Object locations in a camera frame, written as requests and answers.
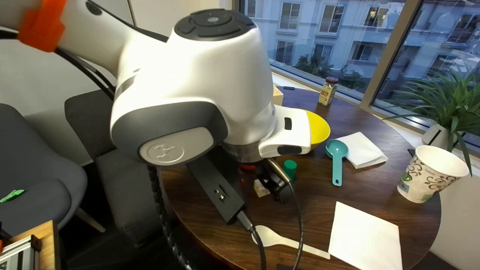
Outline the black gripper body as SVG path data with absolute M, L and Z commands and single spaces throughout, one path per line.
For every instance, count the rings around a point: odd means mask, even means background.
M 258 179 L 264 188 L 270 191 L 275 202 L 287 202 L 291 197 L 291 190 L 287 182 L 279 178 L 272 166 L 261 164 L 243 164 L 239 167 L 243 181 L 251 181 L 254 188 L 254 181 Z

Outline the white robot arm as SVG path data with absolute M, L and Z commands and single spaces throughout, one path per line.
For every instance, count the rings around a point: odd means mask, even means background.
M 188 164 L 216 146 L 242 164 L 312 149 L 309 113 L 273 103 L 261 32 L 236 11 L 194 13 L 164 41 L 93 0 L 0 0 L 0 25 L 29 47 L 110 71 L 111 142 L 150 166 Z

